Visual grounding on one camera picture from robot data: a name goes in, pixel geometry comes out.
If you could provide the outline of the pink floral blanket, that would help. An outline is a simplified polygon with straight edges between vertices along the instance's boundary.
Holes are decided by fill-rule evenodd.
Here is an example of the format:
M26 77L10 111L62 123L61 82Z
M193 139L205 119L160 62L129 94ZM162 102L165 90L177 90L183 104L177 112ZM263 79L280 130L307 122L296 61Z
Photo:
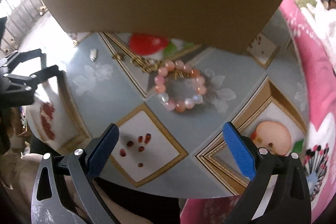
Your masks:
M335 223L335 72L295 0L283 0L280 10L294 41L309 102L305 147L297 154L309 188L310 223ZM263 215L276 180L273 175L254 215L256 218ZM181 222L226 223L241 196L189 199L181 213Z

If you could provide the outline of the small silver pendant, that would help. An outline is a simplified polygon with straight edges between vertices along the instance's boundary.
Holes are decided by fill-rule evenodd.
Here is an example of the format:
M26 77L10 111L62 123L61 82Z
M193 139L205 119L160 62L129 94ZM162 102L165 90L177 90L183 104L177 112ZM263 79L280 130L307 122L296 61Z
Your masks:
M92 49L90 51L90 55L89 58L92 62L95 62L97 60L97 56L98 56L98 50L97 49Z

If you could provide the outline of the fruit-pattern bed sheet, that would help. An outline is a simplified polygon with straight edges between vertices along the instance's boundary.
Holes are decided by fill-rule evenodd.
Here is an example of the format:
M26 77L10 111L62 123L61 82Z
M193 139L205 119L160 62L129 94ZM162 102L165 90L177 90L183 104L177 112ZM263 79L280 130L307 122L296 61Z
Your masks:
M102 177L179 198L230 196L248 185L224 141L226 122L274 154L301 153L307 95L281 12L245 55L171 39L147 60L175 57L201 76L171 73L163 93L155 92L155 72L131 63L129 39L127 33L67 34L50 13L37 21L22 48L41 49L47 65L65 74L40 84L27 109L37 138L65 155L115 123L120 136ZM92 49L98 50L95 62Z

